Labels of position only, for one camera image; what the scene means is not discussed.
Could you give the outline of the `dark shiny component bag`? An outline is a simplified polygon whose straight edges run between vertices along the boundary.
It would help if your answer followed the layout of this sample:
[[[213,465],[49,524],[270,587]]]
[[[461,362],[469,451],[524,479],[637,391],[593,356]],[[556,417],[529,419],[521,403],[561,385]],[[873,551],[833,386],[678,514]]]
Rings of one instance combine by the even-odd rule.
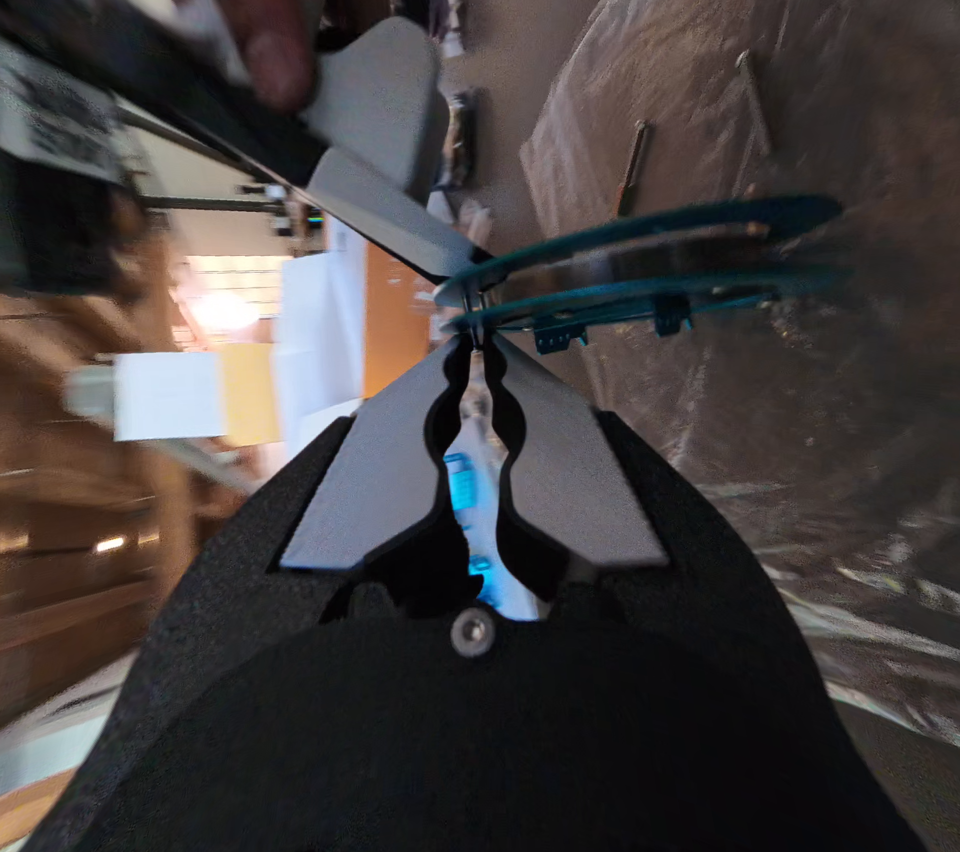
[[[449,121],[437,186],[447,192],[469,186],[476,172],[478,145],[478,95],[473,88],[446,97]]]

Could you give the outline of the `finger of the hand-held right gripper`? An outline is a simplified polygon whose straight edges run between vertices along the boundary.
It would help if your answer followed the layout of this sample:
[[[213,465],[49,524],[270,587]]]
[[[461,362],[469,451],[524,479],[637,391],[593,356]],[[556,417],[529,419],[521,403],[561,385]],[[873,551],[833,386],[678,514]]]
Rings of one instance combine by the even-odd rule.
[[[433,284],[492,258],[378,171],[342,150],[329,149],[322,155],[306,194],[334,219]]]

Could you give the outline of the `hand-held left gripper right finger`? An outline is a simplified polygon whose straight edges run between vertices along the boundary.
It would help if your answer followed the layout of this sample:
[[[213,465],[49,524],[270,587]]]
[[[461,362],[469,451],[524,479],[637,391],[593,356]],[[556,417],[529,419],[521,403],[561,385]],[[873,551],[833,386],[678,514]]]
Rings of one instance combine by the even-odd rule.
[[[491,426],[510,518],[596,570],[665,568],[666,548],[582,394],[513,342],[485,342]]]

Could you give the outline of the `long metal screw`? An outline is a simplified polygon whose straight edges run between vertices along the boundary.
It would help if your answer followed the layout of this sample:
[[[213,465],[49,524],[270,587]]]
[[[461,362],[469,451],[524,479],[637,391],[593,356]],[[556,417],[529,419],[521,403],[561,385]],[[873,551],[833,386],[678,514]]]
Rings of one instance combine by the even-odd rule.
[[[748,48],[741,52],[736,59],[735,66],[748,102],[753,132],[760,154],[768,158],[774,153],[773,136],[762,100],[753,50]]]

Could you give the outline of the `white foam sheet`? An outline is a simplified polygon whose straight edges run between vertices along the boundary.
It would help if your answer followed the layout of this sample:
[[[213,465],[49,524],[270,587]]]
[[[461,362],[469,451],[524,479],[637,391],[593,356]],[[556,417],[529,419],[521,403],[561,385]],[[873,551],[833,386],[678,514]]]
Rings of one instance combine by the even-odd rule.
[[[463,414],[443,455],[454,516],[468,547],[467,569],[482,580],[479,600],[515,621],[540,618],[538,600],[507,569],[498,548],[499,473],[506,450],[478,412]]]

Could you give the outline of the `blue metal turntable assembly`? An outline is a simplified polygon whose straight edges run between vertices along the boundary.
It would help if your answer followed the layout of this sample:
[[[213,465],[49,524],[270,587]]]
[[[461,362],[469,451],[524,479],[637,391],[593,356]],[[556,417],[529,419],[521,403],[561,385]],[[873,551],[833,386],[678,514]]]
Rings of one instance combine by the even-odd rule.
[[[823,195],[735,198],[620,219],[490,259],[436,288],[447,328],[529,333],[539,355],[594,326],[652,323],[660,338],[699,314],[815,294],[852,274],[821,232],[843,214]],[[767,241],[741,234],[767,222]]]

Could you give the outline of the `orange and white cardboard box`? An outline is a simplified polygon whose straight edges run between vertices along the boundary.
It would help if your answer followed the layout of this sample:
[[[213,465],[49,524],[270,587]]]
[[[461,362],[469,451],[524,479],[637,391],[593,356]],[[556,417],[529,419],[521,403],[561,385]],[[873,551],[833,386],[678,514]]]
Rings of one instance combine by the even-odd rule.
[[[432,290],[350,231],[282,266],[271,370],[288,458],[427,355]]]

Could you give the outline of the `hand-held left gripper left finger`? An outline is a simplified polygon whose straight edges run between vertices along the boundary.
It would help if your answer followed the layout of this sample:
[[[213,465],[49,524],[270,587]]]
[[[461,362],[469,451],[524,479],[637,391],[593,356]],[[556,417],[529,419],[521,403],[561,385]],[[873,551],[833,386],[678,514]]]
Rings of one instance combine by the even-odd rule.
[[[444,456],[460,429],[466,346],[452,338],[361,406],[281,568],[361,568],[450,504]]]

